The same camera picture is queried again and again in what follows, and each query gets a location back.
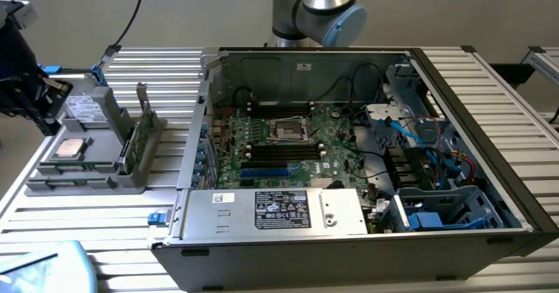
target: motherboard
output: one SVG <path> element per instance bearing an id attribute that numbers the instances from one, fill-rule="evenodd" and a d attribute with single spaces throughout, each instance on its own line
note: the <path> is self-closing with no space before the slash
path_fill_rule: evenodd
<path id="1" fill-rule="evenodd" d="M 319 104 L 307 114 L 280 109 L 279 117 L 257 110 L 216 109 L 220 189 L 368 187 L 359 153 L 345 148 L 355 148 L 345 105 Z"/>

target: cpu socket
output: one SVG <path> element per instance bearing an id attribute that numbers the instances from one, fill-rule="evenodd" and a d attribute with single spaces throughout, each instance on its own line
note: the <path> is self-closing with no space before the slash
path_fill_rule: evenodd
<path id="1" fill-rule="evenodd" d="M 307 120 L 277 119 L 269 121 L 271 138 L 281 141 L 308 141 Z"/>

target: robotic arm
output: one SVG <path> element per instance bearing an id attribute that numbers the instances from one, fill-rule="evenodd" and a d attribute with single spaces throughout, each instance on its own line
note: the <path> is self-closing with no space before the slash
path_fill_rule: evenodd
<path id="1" fill-rule="evenodd" d="M 19 32 L 35 20 L 29 2 L 0 0 L 0 112 L 33 120 L 44 135 L 55 135 L 60 129 L 57 113 L 73 85 L 49 78 L 47 69 L 36 64 Z M 366 20 L 367 11 L 355 0 L 273 0 L 268 45 L 312 46 L 312 39 L 323 46 L 349 46 Z"/>
<path id="2" fill-rule="evenodd" d="M 367 22 L 355 0 L 273 0 L 272 40 L 268 46 L 349 46 Z"/>
<path id="3" fill-rule="evenodd" d="M 48 78 L 19 29 L 36 20 L 29 2 L 0 1 L 0 112 L 33 120 L 44 135 L 60 129 L 56 116 L 72 85 Z"/>

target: white wall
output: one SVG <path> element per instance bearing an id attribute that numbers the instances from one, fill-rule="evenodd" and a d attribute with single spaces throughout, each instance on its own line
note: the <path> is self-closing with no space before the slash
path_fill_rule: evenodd
<path id="1" fill-rule="evenodd" d="M 25 31 L 41 63 L 97 61 L 128 22 L 136 0 L 31 0 L 39 22 Z M 530 45 L 559 46 L 559 0 L 359 0 L 370 20 L 359 45 L 470 44 L 490 61 L 519 61 Z M 271 0 L 144 0 L 125 46 L 261 45 Z M 540 89 L 550 97 L 539 100 Z M 523 88 L 548 111 L 559 88 Z"/>

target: power supply label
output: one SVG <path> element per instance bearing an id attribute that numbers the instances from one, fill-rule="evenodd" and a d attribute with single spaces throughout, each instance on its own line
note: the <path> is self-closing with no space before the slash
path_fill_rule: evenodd
<path id="1" fill-rule="evenodd" d="M 307 191 L 255 192 L 255 226 L 259 230 L 309 228 Z"/>

